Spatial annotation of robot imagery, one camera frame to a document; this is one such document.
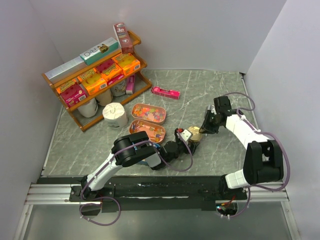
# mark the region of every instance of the tray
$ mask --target tray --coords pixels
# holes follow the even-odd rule
[[[129,133],[134,134],[142,131],[146,132],[153,143],[161,144],[165,139],[166,130],[163,126],[140,119],[134,120],[129,127]]]
[[[162,125],[165,122],[167,112],[163,107],[160,106],[137,103],[133,106],[131,115],[134,119]]]

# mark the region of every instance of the gold bottle cap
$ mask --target gold bottle cap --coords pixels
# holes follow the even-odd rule
[[[190,126],[188,130],[193,134],[190,141],[200,142],[202,138],[202,133],[199,132],[200,128],[197,126]]]

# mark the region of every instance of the pink container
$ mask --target pink container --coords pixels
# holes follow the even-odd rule
[[[171,99],[176,99],[178,100],[180,97],[180,92],[179,91],[175,91],[175,90],[164,90],[158,86],[154,86],[151,89],[151,92],[155,95],[159,95],[159,96],[163,96],[163,97],[167,97],[167,98],[171,98]]]
[[[70,108],[87,97],[87,93],[78,85],[74,84],[60,93],[66,105]]]
[[[163,107],[137,103],[133,106],[131,115],[134,119],[162,125],[165,122],[167,112]]]
[[[142,131],[145,131],[150,141],[155,144],[161,144],[165,139],[166,130],[163,126],[143,120],[134,120],[129,127],[129,133],[134,134]]]
[[[135,75],[129,76],[126,79],[126,94],[134,94],[134,88],[135,88]]]

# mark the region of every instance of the toilet paper roll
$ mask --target toilet paper roll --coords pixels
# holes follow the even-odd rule
[[[111,87],[111,93],[113,96],[118,97],[126,94],[127,81],[123,80],[117,85]]]
[[[100,106],[106,106],[112,101],[112,94],[110,92],[110,89],[105,91],[104,93],[99,94],[95,97],[96,101]]]
[[[118,102],[112,102],[105,106],[102,111],[104,120],[113,128],[122,128],[128,123],[125,108]]]
[[[92,98],[86,104],[78,107],[79,112],[86,118],[91,118],[97,113],[98,104],[95,98]]]

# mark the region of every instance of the orange box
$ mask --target orange box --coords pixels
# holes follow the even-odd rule
[[[112,59],[109,59],[97,66],[96,70],[101,74],[106,82],[110,81],[119,74],[122,74],[122,68],[112,61]]]
[[[119,54],[112,58],[123,70],[125,76],[130,75],[140,68],[140,61],[130,53]]]
[[[87,90],[89,95],[95,94],[101,89],[107,87],[106,81],[101,77],[99,73],[95,73],[87,77],[85,80],[82,81],[82,85]]]
[[[87,79],[88,77],[94,75],[97,72],[97,70],[95,68],[92,68],[84,73],[82,73],[81,75],[79,75],[77,78],[80,81],[80,83],[82,83],[83,80]]]
[[[128,57],[128,56],[132,56],[131,53],[119,53],[117,56],[112,57],[111,59],[117,64],[119,63],[121,60],[123,60],[124,58]]]

